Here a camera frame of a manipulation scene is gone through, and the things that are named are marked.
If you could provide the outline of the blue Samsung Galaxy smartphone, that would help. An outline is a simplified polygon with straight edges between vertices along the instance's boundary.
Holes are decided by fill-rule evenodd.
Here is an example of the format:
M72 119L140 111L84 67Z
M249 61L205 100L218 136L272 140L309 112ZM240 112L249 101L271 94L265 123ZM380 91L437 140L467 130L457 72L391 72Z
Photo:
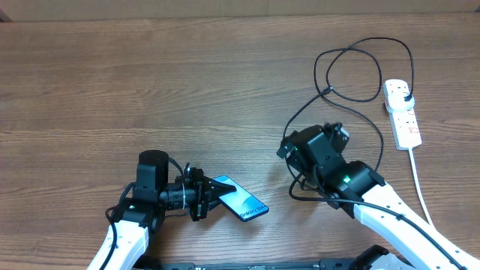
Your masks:
M240 221L248 222L269 212L269 207L245 190L241 185L226 175L214 178L215 181L232 185L236 191L220 196L220 202Z

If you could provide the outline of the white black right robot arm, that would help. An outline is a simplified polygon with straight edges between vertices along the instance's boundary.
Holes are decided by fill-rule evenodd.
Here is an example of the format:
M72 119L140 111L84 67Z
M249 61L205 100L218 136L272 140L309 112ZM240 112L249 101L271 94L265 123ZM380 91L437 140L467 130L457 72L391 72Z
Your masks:
M283 136L277 156L319 194L315 201L343 209L382 236L415 269L478 269L479 259L461 250L419 217L366 163L346 162L350 136L341 123L314 125Z

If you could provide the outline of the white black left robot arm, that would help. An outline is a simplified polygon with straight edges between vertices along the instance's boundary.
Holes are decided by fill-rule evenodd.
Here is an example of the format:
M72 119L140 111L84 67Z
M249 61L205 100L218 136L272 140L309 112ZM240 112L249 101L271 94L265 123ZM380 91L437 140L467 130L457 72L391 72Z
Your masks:
M122 192L118 204L105 211L109 229L90 269L132 269L148 249L166 212L187 209L193 221L206 218L220 197L236 192L201 169L181 168L165 151L139 154L136 181Z

